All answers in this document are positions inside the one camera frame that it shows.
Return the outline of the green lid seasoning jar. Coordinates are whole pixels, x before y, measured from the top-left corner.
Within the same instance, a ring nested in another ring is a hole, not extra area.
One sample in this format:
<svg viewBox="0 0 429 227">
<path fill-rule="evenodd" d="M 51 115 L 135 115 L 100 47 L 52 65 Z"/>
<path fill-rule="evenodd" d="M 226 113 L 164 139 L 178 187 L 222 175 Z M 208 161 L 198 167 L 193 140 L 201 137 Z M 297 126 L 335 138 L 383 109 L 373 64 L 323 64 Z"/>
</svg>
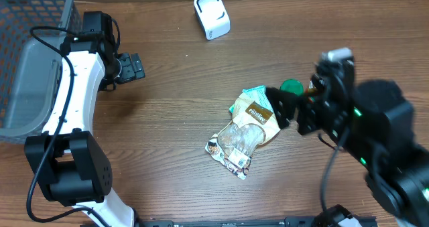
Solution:
<svg viewBox="0 0 429 227">
<path fill-rule="evenodd" d="M 304 87 L 302 83 L 296 79 L 287 79 L 280 86 L 280 90 L 284 92 L 301 95 L 304 93 Z"/>
</svg>

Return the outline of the yellow dish soap bottle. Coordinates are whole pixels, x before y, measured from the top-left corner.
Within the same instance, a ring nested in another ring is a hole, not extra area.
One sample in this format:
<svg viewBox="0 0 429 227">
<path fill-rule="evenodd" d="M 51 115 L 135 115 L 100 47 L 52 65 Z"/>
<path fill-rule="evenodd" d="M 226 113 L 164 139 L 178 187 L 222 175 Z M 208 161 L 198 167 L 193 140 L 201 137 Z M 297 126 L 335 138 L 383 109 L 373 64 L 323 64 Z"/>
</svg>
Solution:
<svg viewBox="0 0 429 227">
<path fill-rule="evenodd" d="M 318 89 L 315 87 L 314 83 L 312 81 L 309 82 L 307 89 L 304 91 L 305 97 L 314 97 L 318 96 L 320 93 Z"/>
</svg>

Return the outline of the teal tissue pack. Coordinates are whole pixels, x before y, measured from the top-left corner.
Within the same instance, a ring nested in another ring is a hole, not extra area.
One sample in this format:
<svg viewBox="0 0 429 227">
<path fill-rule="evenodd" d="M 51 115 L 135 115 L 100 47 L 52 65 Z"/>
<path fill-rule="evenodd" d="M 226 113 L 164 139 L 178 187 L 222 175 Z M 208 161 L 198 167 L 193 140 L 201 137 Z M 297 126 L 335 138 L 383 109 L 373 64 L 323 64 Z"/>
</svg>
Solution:
<svg viewBox="0 0 429 227">
<path fill-rule="evenodd" d="M 242 93 L 229 108 L 229 112 L 235 115 L 235 109 L 238 108 L 249 114 L 256 115 L 258 113 L 265 118 L 269 118 L 273 114 L 273 108 L 265 93 L 266 86 L 264 85 L 243 89 Z"/>
</svg>

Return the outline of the brown white snack bag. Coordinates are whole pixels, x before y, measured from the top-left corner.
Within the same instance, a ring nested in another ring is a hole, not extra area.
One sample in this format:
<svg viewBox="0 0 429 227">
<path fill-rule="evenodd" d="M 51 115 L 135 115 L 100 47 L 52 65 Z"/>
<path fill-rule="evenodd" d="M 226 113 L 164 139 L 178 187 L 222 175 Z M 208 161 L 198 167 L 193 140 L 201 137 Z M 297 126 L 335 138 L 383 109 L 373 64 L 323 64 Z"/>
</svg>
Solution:
<svg viewBox="0 0 429 227">
<path fill-rule="evenodd" d="M 274 113 L 265 118 L 236 108 L 229 124 L 208 140 L 205 150 L 232 174 L 245 179 L 256 148 L 271 141 L 279 131 Z"/>
</svg>

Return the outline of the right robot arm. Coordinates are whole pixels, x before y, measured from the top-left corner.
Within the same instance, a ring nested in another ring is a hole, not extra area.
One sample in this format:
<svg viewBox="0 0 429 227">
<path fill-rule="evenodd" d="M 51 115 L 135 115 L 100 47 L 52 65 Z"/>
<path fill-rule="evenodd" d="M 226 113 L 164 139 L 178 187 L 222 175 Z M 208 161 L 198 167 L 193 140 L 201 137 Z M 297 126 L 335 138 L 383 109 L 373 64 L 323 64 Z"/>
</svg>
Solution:
<svg viewBox="0 0 429 227">
<path fill-rule="evenodd" d="M 280 128 L 324 131 L 367 170 L 365 181 L 386 211 L 414 226 L 428 225 L 428 150 L 414 139 L 414 107 L 394 81 L 355 84 L 352 60 L 321 60 L 313 87 L 297 95 L 277 88 L 265 94 Z"/>
</svg>

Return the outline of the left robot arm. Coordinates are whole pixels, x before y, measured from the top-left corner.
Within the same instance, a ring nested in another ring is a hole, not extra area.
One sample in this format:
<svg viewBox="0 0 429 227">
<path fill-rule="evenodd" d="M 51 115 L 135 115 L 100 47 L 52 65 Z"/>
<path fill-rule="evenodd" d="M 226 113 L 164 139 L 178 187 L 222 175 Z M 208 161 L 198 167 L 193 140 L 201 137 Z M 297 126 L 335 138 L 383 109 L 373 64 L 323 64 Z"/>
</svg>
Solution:
<svg viewBox="0 0 429 227">
<path fill-rule="evenodd" d="M 82 31 L 62 32 L 63 43 L 52 48 L 62 60 L 52 112 L 41 134 L 25 140 L 34 173 L 27 214 L 47 223 L 83 212 L 95 226 L 141 226 L 113 189 L 111 163 L 93 137 L 98 92 L 144 78 L 140 57 L 118 52 L 118 23 L 102 11 L 84 13 Z"/>
</svg>

